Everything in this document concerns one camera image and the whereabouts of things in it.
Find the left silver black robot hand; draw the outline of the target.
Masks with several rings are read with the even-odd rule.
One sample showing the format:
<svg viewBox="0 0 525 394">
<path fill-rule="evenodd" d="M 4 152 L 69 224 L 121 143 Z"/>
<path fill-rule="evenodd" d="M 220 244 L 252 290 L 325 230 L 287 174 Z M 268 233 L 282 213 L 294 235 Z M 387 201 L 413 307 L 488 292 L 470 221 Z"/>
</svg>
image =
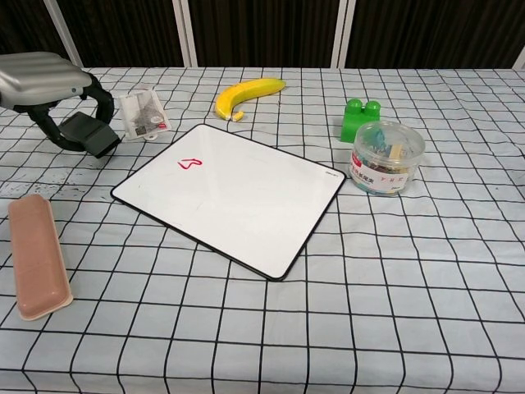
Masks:
<svg viewBox="0 0 525 394">
<path fill-rule="evenodd" d="M 94 117 L 78 112 L 61 124 L 49 115 L 62 100 L 78 97 L 97 102 Z M 32 52 L 1 56 L 1 106 L 26 113 L 59 148 L 101 158 L 117 147 L 110 127 L 114 99 L 98 79 L 56 53 Z"/>
</svg>

